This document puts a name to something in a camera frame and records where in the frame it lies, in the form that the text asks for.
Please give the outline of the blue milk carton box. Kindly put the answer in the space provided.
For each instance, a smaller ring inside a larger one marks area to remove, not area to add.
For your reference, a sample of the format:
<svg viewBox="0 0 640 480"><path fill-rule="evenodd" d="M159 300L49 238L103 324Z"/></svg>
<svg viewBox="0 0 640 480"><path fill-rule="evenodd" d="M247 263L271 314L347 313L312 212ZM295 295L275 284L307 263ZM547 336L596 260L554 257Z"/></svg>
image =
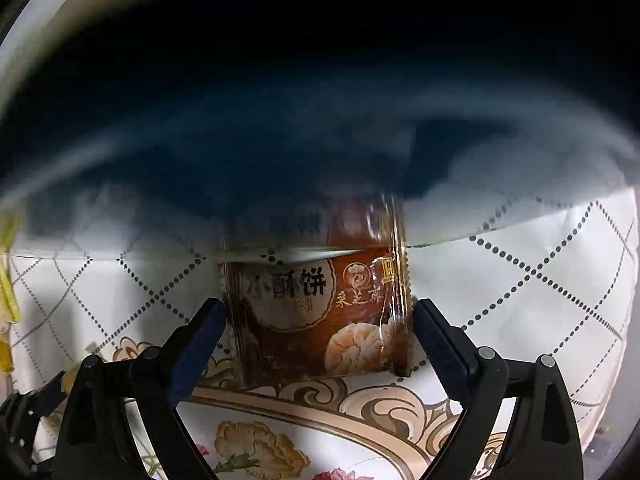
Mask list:
<svg viewBox="0 0 640 480"><path fill-rule="evenodd" d="M639 182L614 89L497 66L407 64L126 78L40 65L1 114L1 206L31 237L89 245L155 221L233 250L322 247L337 211L384 198L408 240L500 229Z"/></svg>

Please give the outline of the brown pastry snack packet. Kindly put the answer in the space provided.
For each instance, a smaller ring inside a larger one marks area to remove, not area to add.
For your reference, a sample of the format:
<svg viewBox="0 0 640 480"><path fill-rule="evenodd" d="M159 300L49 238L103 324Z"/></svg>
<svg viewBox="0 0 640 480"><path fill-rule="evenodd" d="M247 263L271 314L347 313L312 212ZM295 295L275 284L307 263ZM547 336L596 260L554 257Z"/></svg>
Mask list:
<svg viewBox="0 0 640 480"><path fill-rule="evenodd" d="M310 204L228 242L219 270L244 388L410 370L410 284L395 197Z"/></svg>

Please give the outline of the white quilted floral mat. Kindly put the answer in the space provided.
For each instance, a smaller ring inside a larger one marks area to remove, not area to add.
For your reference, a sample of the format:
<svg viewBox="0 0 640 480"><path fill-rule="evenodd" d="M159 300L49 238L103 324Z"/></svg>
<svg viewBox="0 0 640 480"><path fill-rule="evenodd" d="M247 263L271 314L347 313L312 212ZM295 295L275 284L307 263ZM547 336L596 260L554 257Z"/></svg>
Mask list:
<svg viewBox="0 0 640 480"><path fill-rule="evenodd" d="M636 196L625 190L529 222L408 251L411 291L472 341L562 370L588 445L622 367L638 280ZM2 260L21 311L4 332L14 369L3 393L44 385L88 352L129 360L159 344L219 292L210 252L166 223L106 252L81 231L65 244L17 242ZM180 414L224 479L413 479L450 435L461 406L414 350L390 373L235 387L232 333Z"/></svg>

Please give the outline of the yellow snack packet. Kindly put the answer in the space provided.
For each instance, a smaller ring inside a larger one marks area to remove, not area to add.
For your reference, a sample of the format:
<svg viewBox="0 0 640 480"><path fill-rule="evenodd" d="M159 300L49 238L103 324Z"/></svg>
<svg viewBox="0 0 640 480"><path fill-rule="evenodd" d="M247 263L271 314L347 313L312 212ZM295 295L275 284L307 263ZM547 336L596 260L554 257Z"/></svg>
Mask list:
<svg viewBox="0 0 640 480"><path fill-rule="evenodd" d="M1 246L1 288L0 288L0 365L1 373L9 375L14 371L10 345L10 329L13 324L20 322L21 313L17 307L13 284L9 276L9 253L15 240L20 222L16 214L3 211L1 214L0 246Z"/></svg>

